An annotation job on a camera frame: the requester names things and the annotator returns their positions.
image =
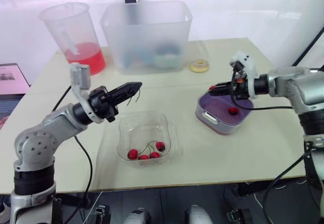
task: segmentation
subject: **purple container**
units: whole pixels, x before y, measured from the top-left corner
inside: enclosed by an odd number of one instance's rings
[[[253,108],[250,100],[240,100],[237,103],[243,107]],[[231,107],[237,108],[229,95],[211,96],[207,93],[198,100],[196,116],[217,133],[228,135],[233,133],[251,112],[239,108],[238,114],[231,115],[228,112]]]

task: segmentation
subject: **measuring cup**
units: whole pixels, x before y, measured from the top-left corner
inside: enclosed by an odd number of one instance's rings
[[[95,34],[89,5],[65,3],[43,10],[39,14],[69,63],[90,66],[91,75],[106,66]]]

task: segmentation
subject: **cherry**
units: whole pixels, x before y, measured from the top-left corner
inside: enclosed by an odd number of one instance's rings
[[[238,114],[238,108],[237,107],[230,107],[228,109],[228,113],[231,115],[237,115]]]
[[[166,145],[162,142],[162,141],[158,141],[156,144],[155,144],[155,147],[157,148],[157,150],[159,152],[163,152],[165,149],[166,149]]]
[[[138,155],[138,152],[136,149],[131,149],[128,154],[127,154],[127,157],[128,159],[130,160],[136,160],[137,159],[137,155]]]
[[[147,160],[148,159],[148,155],[142,155],[138,158],[138,160]]]
[[[160,154],[157,153],[157,152],[152,152],[152,153],[150,154],[150,158],[159,158],[159,157],[160,157]]]

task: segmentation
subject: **red liquid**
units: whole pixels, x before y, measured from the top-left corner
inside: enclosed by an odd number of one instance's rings
[[[90,66],[90,74],[93,76],[101,72],[106,64],[100,46],[96,43],[79,43],[75,45],[79,54],[73,54],[70,49],[64,52],[69,63],[78,62]]]

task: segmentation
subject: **table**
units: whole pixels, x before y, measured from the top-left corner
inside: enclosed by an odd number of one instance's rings
[[[113,123],[91,124],[79,135],[94,164],[90,190],[119,190],[266,180],[276,177],[303,153],[303,130],[292,110],[253,111],[230,135],[212,131],[195,117],[198,98],[212,84],[231,78],[228,65],[233,54],[242,49],[254,58],[259,73],[273,68],[269,60],[248,39],[210,40],[188,43],[186,61],[207,59],[211,68],[205,73],[182,71],[157,74],[120,74],[112,63],[92,77],[92,89],[106,85],[113,89],[125,82],[142,81],[141,96],[129,106],[120,104],[119,112],[156,110],[175,126],[172,152],[167,162],[158,166],[134,168],[119,159],[117,117]],[[103,48],[106,59],[108,48]],[[19,132],[34,126],[51,111],[69,85],[68,64],[57,52],[23,97],[0,131],[0,193],[13,189],[13,162],[17,159],[14,140]],[[77,100],[68,93],[61,105]],[[289,105],[284,98],[259,96],[257,106]],[[55,180],[58,192],[84,191],[89,178],[89,164],[74,139],[58,148]],[[288,177],[303,176],[303,164]]]

